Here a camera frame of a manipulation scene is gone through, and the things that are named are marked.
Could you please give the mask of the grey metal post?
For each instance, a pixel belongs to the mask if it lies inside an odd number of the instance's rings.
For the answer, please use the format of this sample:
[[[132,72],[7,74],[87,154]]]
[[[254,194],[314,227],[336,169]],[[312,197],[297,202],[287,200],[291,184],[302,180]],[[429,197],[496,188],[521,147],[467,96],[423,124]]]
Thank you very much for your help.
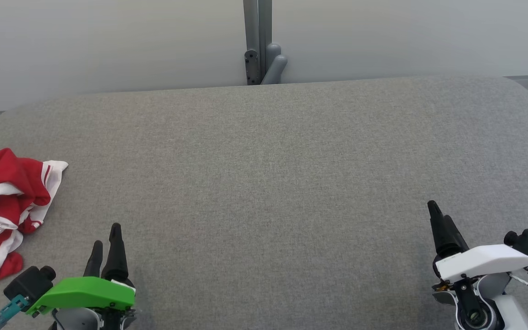
[[[262,80],[266,46],[272,43],[272,0],[243,0],[243,10],[247,50],[258,51]]]

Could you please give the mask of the grey rounded support tube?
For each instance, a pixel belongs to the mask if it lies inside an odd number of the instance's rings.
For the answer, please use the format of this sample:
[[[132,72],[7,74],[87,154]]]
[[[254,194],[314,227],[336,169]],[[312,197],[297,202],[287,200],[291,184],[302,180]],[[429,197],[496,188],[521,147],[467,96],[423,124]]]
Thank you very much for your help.
[[[275,43],[266,46],[265,57],[265,74],[261,84],[280,84],[281,74],[288,63],[288,58],[281,54],[280,45]]]

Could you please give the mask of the dark perforated bracket plate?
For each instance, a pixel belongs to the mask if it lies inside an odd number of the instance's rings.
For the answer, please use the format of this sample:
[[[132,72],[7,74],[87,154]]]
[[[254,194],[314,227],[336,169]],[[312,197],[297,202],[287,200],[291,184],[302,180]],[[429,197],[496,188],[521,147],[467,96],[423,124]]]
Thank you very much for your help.
[[[248,49],[244,53],[247,85],[261,84],[260,56],[257,50]]]

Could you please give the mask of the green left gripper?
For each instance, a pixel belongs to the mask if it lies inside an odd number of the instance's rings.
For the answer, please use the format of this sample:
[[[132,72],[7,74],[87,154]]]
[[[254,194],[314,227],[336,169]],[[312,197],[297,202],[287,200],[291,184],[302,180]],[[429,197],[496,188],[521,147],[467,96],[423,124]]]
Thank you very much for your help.
[[[134,284],[129,279],[127,256],[119,223],[111,226],[109,243],[110,248],[101,278],[103,243],[96,240],[83,276],[61,280],[32,303],[26,314],[47,314],[55,308],[113,308],[125,311],[133,307],[135,291],[130,287],[134,287]]]

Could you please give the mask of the grey fabric sofa cushion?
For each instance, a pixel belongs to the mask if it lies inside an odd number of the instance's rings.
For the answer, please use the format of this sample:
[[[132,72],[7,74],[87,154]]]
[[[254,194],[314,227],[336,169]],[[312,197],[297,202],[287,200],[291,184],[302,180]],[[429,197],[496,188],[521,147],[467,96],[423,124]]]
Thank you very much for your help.
[[[0,115],[68,163],[27,266],[81,276],[123,231],[132,330],[452,330],[427,202],[471,247],[528,228],[528,91],[411,77],[104,93]]]

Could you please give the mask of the red white jersey shirt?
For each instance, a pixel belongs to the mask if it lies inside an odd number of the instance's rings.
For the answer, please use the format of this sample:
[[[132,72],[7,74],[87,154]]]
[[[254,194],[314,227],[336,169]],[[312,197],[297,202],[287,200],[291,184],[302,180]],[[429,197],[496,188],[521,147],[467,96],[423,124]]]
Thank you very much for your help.
[[[68,163],[17,157],[10,148],[0,150],[0,234],[34,232],[44,217]]]

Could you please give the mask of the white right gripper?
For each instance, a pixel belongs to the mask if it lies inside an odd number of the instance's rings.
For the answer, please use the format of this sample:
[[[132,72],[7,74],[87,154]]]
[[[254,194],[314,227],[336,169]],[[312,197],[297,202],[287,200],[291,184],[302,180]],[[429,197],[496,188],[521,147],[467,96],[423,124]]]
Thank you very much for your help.
[[[434,247],[438,257],[443,258],[435,263],[442,280],[461,281],[528,268],[528,256],[504,244],[470,249],[452,217],[444,215],[434,200],[427,206]]]

